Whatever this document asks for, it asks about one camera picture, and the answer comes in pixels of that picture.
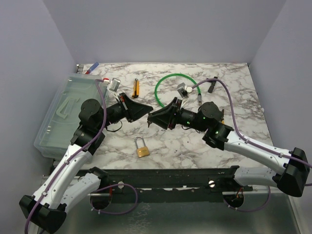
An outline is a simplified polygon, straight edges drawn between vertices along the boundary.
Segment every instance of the padlock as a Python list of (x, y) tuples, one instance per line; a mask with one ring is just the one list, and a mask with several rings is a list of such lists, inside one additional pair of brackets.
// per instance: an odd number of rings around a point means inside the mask
[[(138, 138), (141, 138), (141, 139), (142, 139), (143, 144), (144, 144), (144, 147), (139, 148), (139, 147), (137, 146), (137, 139), (138, 139)], [(137, 152), (138, 157), (144, 157), (144, 156), (150, 155), (150, 152), (149, 152), (147, 146), (145, 145), (145, 141), (144, 141), (143, 137), (141, 137), (141, 136), (136, 137), (136, 138), (135, 138), (135, 143), (136, 143), (136, 152)]]

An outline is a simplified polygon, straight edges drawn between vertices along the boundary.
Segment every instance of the green cable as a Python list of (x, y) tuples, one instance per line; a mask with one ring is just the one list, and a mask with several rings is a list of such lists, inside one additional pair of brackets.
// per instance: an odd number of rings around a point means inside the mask
[[(193, 82), (193, 84), (197, 84), (195, 80), (193, 80), (192, 78), (190, 78), (189, 76), (187, 76), (185, 74), (174, 73), (174, 74), (170, 74), (170, 75), (167, 75), (167, 76), (163, 77), (160, 81), (158, 81), (157, 85), (155, 86), (155, 91), (154, 91), (156, 101), (158, 102), (158, 104), (161, 107), (165, 107), (165, 106), (164, 106), (164, 104), (161, 103), (161, 101), (159, 100), (159, 98), (157, 96), (157, 88), (160, 85), (160, 83), (162, 83), (165, 79), (167, 79), (169, 77), (184, 77), (186, 79), (189, 79), (191, 82)], [(197, 91), (198, 91), (198, 94), (200, 94), (199, 86), (197, 86)]]

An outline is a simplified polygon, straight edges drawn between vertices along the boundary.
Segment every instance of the marble surface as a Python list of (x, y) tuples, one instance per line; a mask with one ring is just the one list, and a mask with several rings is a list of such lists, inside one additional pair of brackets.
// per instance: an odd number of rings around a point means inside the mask
[[(84, 72), (91, 64), (86, 64)], [(136, 101), (160, 109), (154, 96), (157, 82), (171, 73), (182, 73), (192, 77), (196, 82), (206, 78), (219, 77), (228, 86), (234, 103), (236, 121), (241, 132), (249, 137), (272, 145), (270, 134), (259, 104), (254, 84), (247, 64), (168, 64), (168, 63), (122, 63), (100, 64), (92, 75), (101, 75), (109, 79), (118, 78), (121, 85), (118, 92), (132, 95), (134, 79), (140, 82), (140, 93)], [(158, 88), (158, 97), (165, 105), (174, 97), (179, 97), (178, 84), (192, 83), (182, 77), (164, 80)], [(213, 101), (225, 110), (225, 123), (233, 126), (231, 110), (223, 87), (217, 83), (214, 92), (209, 94), (210, 84), (200, 86), (202, 100)], [(110, 96), (108, 106), (116, 101)], [(184, 108), (197, 112), (197, 91), (190, 95), (190, 101)], [(173, 168), (222, 168), (232, 165), (244, 167), (262, 167), (262, 164), (244, 156), (210, 148), (202, 140), (203, 133), (195, 130), (182, 130), (177, 125), (174, 130), (163, 130), (152, 124), (147, 127), (147, 116), (133, 123), (122, 120), (123, 127), (116, 133), (104, 131), (105, 140), (94, 155), (93, 161), (85, 164), (83, 169), (97, 166), (102, 169), (173, 169)], [(109, 126), (117, 129), (120, 123)], [(134, 139), (144, 137), (150, 155), (138, 158)]]

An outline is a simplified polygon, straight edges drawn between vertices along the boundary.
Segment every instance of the padlock shackle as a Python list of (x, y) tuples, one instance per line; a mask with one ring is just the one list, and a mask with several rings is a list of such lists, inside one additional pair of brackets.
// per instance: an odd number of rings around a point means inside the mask
[(137, 136), (137, 137), (135, 138), (135, 144), (136, 144), (136, 148), (137, 148), (137, 149), (138, 149), (138, 146), (137, 146), (137, 139), (142, 139), (144, 146), (146, 146), (146, 145), (145, 145), (144, 138), (141, 137), (141, 136)]

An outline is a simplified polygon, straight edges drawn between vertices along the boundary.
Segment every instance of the plastic container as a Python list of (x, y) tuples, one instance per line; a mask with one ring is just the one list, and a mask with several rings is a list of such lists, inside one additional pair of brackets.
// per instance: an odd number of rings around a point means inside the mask
[[(82, 103), (101, 98), (95, 85), (100, 76), (71, 74), (59, 87), (35, 139), (34, 146), (44, 157), (61, 159), (79, 126), (78, 115)], [(99, 84), (107, 102), (106, 86)]]

